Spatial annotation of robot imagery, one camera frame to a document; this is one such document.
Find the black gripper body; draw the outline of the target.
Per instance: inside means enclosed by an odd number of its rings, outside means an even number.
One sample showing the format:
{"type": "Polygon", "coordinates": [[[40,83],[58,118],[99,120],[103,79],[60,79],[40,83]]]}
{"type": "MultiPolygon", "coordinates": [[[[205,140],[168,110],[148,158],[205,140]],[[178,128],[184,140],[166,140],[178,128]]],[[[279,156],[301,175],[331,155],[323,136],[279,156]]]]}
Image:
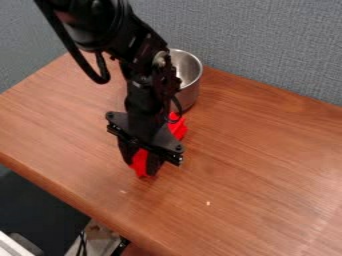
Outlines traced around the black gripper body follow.
{"type": "Polygon", "coordinates": [[[124,112],[106,113],[107,131],[139,148],[160,155],[171,164],[179,166],[183,159],[183,145],[168,131],[171,119],[170,105],[156,98],[154,88],[139,83],[127,84],[124,112]]]}

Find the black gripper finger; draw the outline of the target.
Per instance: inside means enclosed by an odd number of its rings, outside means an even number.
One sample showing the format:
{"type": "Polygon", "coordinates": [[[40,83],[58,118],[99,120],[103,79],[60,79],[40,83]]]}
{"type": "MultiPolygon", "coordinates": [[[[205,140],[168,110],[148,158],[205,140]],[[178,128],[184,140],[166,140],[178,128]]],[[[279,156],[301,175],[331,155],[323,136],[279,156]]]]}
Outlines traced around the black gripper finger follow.
{"type": "Polygon", "coordinates": [[[134,162],[132,158],[139,150],[139,147],[136,145],[132,145],[123,139],[118,139],[118,146],[119,146],[119,150],[120,150],[122,157],[126,164],[131,165],[134,162]]]}
{"type": "Polygon", "coordinates": [[[156,155],[154,153],[148,153],[147,163],[146,163],[147,175],[148,176],[155,176],[156,175],[163,163],[164,163],[164,159],[160,155],[156,155]]]}

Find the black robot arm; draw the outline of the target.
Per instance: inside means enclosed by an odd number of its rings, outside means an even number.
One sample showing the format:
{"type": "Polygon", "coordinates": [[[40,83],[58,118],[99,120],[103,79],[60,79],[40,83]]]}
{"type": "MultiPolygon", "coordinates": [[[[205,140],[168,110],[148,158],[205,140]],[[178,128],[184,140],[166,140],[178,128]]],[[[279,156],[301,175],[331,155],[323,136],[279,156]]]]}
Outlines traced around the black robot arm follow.
{"type": "Polygon", "coordinates": [[[184,118],[172,107],[182,80],[167,42],[127,0],[34,0],[79,67],[98,84],[111,80],[104,60],[119,62],[127,83],[123,112],[106,113],[126,164],[140,177],[179,165],[184,118]]]}

